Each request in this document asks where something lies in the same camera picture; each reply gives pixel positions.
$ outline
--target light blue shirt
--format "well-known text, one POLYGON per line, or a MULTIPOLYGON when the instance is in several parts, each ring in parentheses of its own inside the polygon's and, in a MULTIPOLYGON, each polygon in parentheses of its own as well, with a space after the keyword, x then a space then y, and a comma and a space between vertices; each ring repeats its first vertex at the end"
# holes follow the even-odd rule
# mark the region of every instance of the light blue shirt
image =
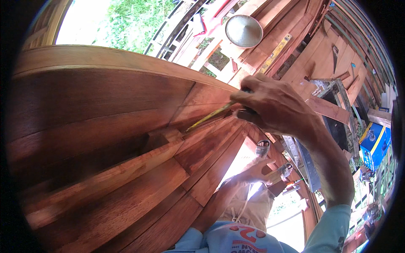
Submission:
MULTIPOLYGON (((343 249, 349 230, 350 206, 327 209, 315 226, 303 252, 336 252, 343 249)), ((204 234, 190 227, 168 253, 297 253, 275 237, 255 227, 217 221, 204 234)))

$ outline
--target hand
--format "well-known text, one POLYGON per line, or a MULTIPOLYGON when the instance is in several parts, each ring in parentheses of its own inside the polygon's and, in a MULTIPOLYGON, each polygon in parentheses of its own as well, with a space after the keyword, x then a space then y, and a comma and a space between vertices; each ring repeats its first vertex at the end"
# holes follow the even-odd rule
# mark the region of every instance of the hand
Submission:
POLYGON ((234 176, 233 180, 239 181, 243 186, 254 184, 256 182, 262 182, 266 185, 271 185, 273 182, 270 181, 268 177, 262 174, 262 169, 267 164, 273 164, 275 162, 275 159, 262 160, 261 158, 256 158, 252 167, 234 176))
POLYGON ((319 117, 304 100, 284 81, 275 81, 264 74, 245 77, 241 89, 230 95, 232 101, 255 110, 251 114, 241 109, 237 117, 252 122, 267 132, 299 138, 319 124, 319 117))

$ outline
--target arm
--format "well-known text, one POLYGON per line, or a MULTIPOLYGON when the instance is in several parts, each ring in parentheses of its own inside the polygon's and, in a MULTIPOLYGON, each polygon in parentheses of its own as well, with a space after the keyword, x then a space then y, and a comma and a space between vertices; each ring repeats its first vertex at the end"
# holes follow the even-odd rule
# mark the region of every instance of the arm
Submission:
POLYGON ((270 133, 298 138, 314 161, 327 208, 351 205, 354 182, 349 164, 319 117, 292 87, 287 82, 258 74, 243 79, 241 88, 249 88, 253 93, 237 91, 231 100, 252 108, 257 114, 240 110, 237 116, 270 133))
POLYGON ((199 230, 201 233, 207 231, 225 211, 226 207, 228 207, 232 198, 241 187, 256 182, 262 182, 268 185, 271 184, 269 179, 262 174, 262 168, 266 164, 274 162, 274 159, 265 159, 253 165, 248 170, 234 176, 212 195, 191 227, 199 230))

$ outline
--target khaki pants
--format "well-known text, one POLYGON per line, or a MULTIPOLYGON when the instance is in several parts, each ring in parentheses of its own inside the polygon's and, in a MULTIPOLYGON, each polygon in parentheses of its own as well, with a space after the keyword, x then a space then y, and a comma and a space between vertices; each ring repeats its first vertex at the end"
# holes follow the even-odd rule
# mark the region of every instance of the khaki pants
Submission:
MULTIPOLYGON (((235 221, 243 210, 248 193, 249 185, 239 189, 218 220, 235 221)), ((274 198, 274 194, 262 184, 259 190, 247 202, 245 210, 239 219, 240 223, 266 232, 266 222, 269 218, 274 198)))

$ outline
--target vegetation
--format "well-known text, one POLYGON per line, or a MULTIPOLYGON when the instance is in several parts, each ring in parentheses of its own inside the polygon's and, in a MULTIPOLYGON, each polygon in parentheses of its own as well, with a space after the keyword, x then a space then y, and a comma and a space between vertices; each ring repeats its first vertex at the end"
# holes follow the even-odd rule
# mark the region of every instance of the vegetation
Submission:
POLYGON ((101 39, 112 48, 143 53, 174 7, 172 0, 112 0, 101 39))

